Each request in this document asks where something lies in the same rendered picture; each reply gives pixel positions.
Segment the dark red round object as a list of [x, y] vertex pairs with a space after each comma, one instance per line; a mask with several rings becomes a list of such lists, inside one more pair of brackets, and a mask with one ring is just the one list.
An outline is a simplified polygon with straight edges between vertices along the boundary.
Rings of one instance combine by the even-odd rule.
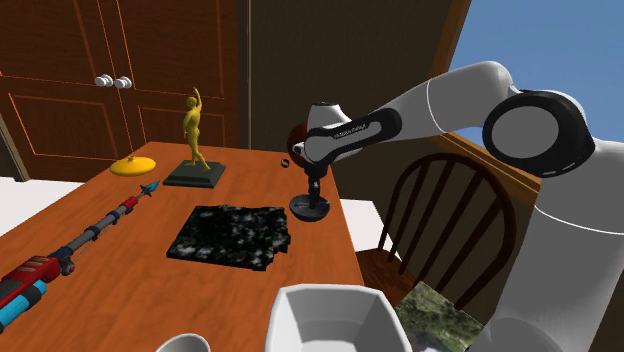
[[307, 137], [307, 123], [301, 122], [292, 129], [287, 139], [287, 149], [291, 160], [299, 167], [304, 168], [306, 160], [294, 151], [294, 146], [304, 142]]

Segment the black marbled flat slab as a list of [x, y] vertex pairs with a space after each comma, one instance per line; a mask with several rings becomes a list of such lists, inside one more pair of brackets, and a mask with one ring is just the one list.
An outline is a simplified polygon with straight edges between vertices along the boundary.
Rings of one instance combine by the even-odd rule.
[[290, 243], [282, 207], [197, 206], [166, 256], [264, 271]]

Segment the dark wooden chair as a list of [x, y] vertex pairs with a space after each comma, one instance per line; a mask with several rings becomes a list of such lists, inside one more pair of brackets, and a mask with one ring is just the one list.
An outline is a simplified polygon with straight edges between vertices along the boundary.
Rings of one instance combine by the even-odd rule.
[[[409, 237], [409, 245], [405, 254], [401, 256], [401, 258], [397, 258], [396, 254], [405, 236], [405, 231], [416, 201], [423, 190], [432, 165], [438, 162], [442, 162], [444, 167], [437, 178], [417, 228]], [[419, 273], [417, 275], [412, 275], [408, 272], [409, 263], [421, 238], [426, 233], [427, 226], [444, 190], [450, 184], [454, 168], [459, 165], [472, 170], [472, 178], [446, 221]], [[397, 205], [402, 190], [411, 175], [415, 175], [416, 179], [411, 188], [405, 210], [401, 216], [393, 245], [390, 250], [385, 250], [384, 244], [389, 238], [387, 231], [390, 229], [395, 214], [397, 213]], [[511, 199], [499, 179], [479, 162], [460, 154], [445, 152], [422, 157], [411, 163], [399, 176], [393, 189], [378, 245], [373, 249], [358, 251], [356, 253], [364, 284], [369, 288], [381, 290], [392, 305], [398, 305], [413, 288], [425, 281], [425, 278], [449, 241], [451, 234], [459, 224], [460, 219], [466, 213], [478, 189], [483, 184], [487, 185], [487, 187], [493, 191], [494, 199], [487, 207], [482, 217], [477, 221], [470, 236], [466, 239], [461, 249], [453, 258], [453, 261], [434, 286], [435, 292], [439, 294], [444, 292], [444, 289], [456, 276], [457, 272], [483, 238], [486, 231], [491, 227], [497, 217], [501, 217], [503, 221], [503, 232], [501, 244], [496, 256], [487, 267], [481, 271], [479, 276], [462, 295], [453, 302], [453, 307], [455, 309], [464, 309], [509, 262], [516, 243], [517, 222]]]

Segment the yellow figure on dark base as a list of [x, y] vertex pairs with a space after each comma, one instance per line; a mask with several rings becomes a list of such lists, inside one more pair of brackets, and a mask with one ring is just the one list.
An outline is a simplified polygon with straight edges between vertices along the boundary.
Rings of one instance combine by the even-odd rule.
[[207, 162], [199, 151], [199, 124], [202, 100], [197, 88], [194, 96], [186, 99], [188, 112], [183, 119], [183, 137], [190, 147], [191, 157], [181, 162], [163, 181], [164, 185], [181, 187], [214, 188], [226, 167], [219, 162]]

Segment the white square bowl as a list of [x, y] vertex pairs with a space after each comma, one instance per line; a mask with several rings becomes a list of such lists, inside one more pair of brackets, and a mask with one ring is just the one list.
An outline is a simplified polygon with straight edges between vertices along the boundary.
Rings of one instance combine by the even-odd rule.
[[413, 352], [383, 292], [358, 285], [279, 289], [265, 352]]

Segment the green patterned robot stand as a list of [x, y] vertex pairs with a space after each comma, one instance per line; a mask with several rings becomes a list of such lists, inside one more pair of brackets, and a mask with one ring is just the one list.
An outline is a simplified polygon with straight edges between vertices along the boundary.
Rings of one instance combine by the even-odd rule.
[[465, 352], [483, 325], [425, 283], [395, 307], [413, 352]]

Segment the yellow round lid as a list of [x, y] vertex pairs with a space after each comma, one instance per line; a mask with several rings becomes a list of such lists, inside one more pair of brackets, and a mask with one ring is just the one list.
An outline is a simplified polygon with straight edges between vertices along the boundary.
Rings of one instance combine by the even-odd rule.
[[156, 162], [148, 157], [136, 157], [130, 155], [114, 162], [109, 170], [117, 176], [133, 177], [140, 176], [152, 171]]

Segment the white cup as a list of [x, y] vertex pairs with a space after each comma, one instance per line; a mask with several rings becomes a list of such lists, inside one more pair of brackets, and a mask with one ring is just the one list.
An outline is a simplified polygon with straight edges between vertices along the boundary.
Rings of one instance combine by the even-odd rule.
[[184, 333], [168, 339], [155, 352], [211, 352], [211, 348], [202, 336]]

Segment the wooden table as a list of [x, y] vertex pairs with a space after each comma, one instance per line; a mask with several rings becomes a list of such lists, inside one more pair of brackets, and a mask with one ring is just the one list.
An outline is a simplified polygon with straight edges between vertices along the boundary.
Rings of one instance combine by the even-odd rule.
[[155, 352], [182, 333], [212, 352], [263, 352], [277, 291], [298, 283], [360, 284], [362, 277], [335, 182], [315, 223], [287, 221], [292, 240], [265, 271], [174, 260], [166, 253], [198, 205], [287, 207], [307, 190], [304, 172], [279, 152], [203, 147], [225, 172], [212, 189], [159, 186], [90, 243], [75, 271], [59, 277], [0, 334], [0, 352]]

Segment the wooden framed window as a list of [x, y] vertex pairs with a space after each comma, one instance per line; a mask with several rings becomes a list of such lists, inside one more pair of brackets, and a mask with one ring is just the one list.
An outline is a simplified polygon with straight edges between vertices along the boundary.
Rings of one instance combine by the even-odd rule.
[[485, 60], [571, 95], [593, 136], [624, 142], [624, 0], [472, 0], [450, 68]]

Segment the red blue toy spear gun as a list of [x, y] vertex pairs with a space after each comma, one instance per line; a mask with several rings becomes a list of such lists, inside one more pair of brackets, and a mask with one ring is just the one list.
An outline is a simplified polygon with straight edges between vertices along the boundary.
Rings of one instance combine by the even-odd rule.
[[159, 181], [141, 185], [141, 192], [109, 211], [99, 222], [89, 226], [82, 234], [65, 246], [46, 256], [33, 256], [0, 279], [0, 334], [16, 318], [36, 305], [47, 292], [47, 285], [59, 275], [68, 276], [75, 270], [73, 254], [86, 249], [102, 232], [116, 225], [130, 214], [140, 198], [152, 196]]

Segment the brown wooden double door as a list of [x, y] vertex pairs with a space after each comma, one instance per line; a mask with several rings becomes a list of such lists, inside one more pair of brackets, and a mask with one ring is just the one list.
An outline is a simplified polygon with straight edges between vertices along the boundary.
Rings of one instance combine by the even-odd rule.
[[0, 118], [35, 179], [84, 182], [150, 142], [240, 143], [236, 0], [0, 0]]

